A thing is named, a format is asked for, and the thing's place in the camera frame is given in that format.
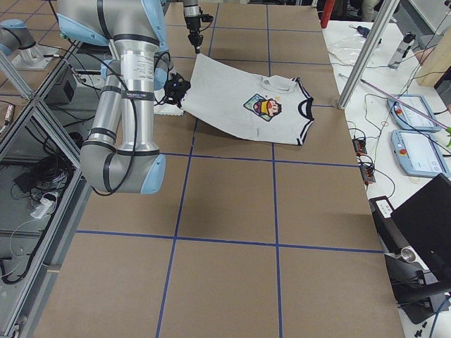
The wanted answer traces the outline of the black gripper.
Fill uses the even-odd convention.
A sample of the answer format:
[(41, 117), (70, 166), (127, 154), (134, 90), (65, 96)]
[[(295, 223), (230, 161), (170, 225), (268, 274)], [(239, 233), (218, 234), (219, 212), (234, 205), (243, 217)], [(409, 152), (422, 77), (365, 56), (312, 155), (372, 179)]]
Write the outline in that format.
[(210, 14), (200, 13), (196, 16), (185, 17), (185, 23), (187, 29), (189, 30), (189, 35), (187, 36), (191, 45), (194, 46), (194, 52), (199, 54), (201, 52), (201, 45), (204, 36), (201, 34), (201, 23), (211, 24), (214, 17)]
[(180, 73), (171, 73), (163, 88), (163, 102), (165, 104), (175, 105), (178, 108), (181, 108), (182, 99), (191, 88), (191, 83)]

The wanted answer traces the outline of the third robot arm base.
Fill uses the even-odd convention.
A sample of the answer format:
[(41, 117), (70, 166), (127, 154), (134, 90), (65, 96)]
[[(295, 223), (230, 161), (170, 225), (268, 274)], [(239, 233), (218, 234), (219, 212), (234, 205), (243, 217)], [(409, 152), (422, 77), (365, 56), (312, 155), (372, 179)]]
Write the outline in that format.
[(38, 44), (19, 19), (8, 19), (1, 22), (1, 52), (11, 59), (18, 70), (45, 70), (59, 48)]

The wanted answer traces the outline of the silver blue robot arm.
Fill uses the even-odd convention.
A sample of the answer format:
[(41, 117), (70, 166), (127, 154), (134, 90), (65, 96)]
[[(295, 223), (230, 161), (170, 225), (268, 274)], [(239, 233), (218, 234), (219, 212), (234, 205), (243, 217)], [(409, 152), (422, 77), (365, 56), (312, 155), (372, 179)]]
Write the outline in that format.
[(100, 194), (155, 194), (166, 158), (154, 142), (154, 92), (180, 104), (188, 82), (174, 72), (160, 1), (58, 1), (61, 32), (95, 46), (114, 45), (101, 64), (105, 86), (80, 151), (85, 179)]
[(214, 21), (214, 17), (202, 11), (198, 0), (184, 0), (183, 15), (186, 27), (189, 31), (187, 37), (194, 47), (194, 52), (199, 54), (204, 41), (202, 32), (210, 27)]

